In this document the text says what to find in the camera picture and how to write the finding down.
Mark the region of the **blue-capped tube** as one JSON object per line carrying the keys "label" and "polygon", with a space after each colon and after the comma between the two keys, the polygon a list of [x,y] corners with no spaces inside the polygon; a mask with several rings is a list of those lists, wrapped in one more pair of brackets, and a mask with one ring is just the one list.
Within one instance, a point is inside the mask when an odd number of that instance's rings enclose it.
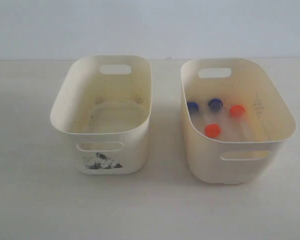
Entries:
{"label": "blue-capped tube", "polygon": [[218,98],[213,98],[208,102],[212,118],[219,124],[221,130],[225,132],[228,127],[228,116],[224,110],[223,102]]}
{"label": "blue-capped tube", "polygon": [[189,113],[189,117],[191,120],[200,120],[202,118],[200,112],[200,106],[193,101],[188,101],[187,103],[187,110]]}

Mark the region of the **orange-capped tube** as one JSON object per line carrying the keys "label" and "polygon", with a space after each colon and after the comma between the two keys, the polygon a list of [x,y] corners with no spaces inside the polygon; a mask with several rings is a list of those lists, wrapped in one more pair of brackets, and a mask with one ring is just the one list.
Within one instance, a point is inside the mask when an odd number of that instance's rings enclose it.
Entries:
{"label": "orange-capped tube", "polygon": [[204,128],[204,133],[208,138],[215,139],[221,134],[221,129],[218,124],[212,123]]}
{"label": "orange-capped tube", "polygon": [[254,142],[255,135],[249,124],[246,109],[242,105],[233,105],[229,110],[229,114],[241,129],[244,140],[247,142]]}

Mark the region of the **cream plastic bin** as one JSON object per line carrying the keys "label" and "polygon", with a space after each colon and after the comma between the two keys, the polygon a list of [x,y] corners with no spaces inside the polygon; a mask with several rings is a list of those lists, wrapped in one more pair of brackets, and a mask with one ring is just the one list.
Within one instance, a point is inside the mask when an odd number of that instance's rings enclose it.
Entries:
{"label": "cream plastic bin", "polygon": [[151,64],[134,55],[83,57],[70,67],[50,112],[78,171],[125,175],[148,159]]}
{"label": "cream plastic bin", "polygon": [[[212,184],[258,179],[296,131],[293,115],[266,72],[241,58],[194,59],[181,67],[180,77],[183,138],[192,174]],[[218,124],[208,106],[211,99],[220,99],[227,115],[227,130],[220,128],[217,138],[204,131]],[[199,105],[201,119],[190,118],[187,102]],[[230,116],[234,105],[245,108],[254,141],[244,140]]]}

